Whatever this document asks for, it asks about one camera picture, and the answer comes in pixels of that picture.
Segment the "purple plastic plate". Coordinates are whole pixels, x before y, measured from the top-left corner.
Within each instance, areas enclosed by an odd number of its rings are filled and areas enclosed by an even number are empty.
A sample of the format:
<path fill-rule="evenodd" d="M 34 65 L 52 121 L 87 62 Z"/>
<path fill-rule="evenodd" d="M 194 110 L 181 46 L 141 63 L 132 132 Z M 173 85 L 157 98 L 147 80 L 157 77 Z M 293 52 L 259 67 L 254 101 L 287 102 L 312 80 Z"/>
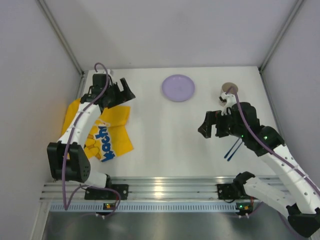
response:
<path fill-rule="evenodd" d="M 183 74 L 168 76 L 161 84 L 163 95 L 173 102 L 185 102 L 192 98 L 196 91 L 194 81 Z"/>

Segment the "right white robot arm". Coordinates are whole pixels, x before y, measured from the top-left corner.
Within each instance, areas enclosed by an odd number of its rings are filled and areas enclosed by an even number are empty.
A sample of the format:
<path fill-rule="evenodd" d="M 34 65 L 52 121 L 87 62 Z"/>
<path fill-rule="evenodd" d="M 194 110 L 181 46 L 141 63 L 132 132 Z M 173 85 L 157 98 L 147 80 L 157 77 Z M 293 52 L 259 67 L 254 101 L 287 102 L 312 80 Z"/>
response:
<path fill-rule="evenodd" d="M 290 193 L 286 195 L 245 171 L 230 185 L 233 198 L 248 196 L 261 200 L 287 218 L 302 237 L 309 238 L 320 229 L 320 189 L 293 158 L 279 133 L 260 123 L 250 103 L 233 104 L 224 111 L 207 111 L 198 132 L 208 139 L 212 127 L 218 138 L 237 137 L 273 170 Z"/>

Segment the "beige paper cup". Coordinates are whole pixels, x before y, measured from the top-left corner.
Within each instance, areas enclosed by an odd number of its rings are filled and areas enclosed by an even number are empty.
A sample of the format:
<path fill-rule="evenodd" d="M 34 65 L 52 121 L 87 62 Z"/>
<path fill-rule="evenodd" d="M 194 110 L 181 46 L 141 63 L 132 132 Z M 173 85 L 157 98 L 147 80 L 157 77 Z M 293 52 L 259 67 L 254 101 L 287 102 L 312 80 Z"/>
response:
<path fill-rule="evenodd" d="M 228 95 L 228 94 L 235 94 L 239 91 L 238 86 L 233 83 L 233 82 L 225 82 L 222 86 L 221 86 L 221 90 L 220 90 L 220 95 L 218 97 L 219 99 L 219 104 L 221 106 L 224 106 L 227 101 L 223 98 L 223 96 Z"/>

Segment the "yellow Pikachu placemat cloth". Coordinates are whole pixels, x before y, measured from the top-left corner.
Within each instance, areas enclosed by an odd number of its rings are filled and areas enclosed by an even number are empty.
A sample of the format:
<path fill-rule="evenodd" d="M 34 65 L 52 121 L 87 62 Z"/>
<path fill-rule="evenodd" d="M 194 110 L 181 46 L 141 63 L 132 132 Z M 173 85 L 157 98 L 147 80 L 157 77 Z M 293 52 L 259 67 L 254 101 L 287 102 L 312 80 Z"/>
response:
<path fill-rule="evenodd" d="M 106 162 L 134 149 L 125 128 L 130 111 L 130 106 L 122 105 L 103 110 L 87 136 L 84 147 L 87 158 Z"/>

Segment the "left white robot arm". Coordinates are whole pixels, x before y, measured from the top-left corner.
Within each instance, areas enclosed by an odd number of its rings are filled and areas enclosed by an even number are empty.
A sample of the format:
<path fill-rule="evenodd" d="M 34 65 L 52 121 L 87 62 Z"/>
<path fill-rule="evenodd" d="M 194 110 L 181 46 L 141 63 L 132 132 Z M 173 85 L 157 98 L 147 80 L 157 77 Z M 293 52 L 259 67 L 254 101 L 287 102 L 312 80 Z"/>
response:
<path fill-rule="evenodd" d="M 51 176 L 98 188 L 109 188 L 111 177 L 100 164 L 133 150 L 126 130 L 135 99 L 125 78 L 122 88 L 106 73 L 95 73 L 88 93 L 73 101 L 65 116 L 62 135 L 47 146 Z"/>

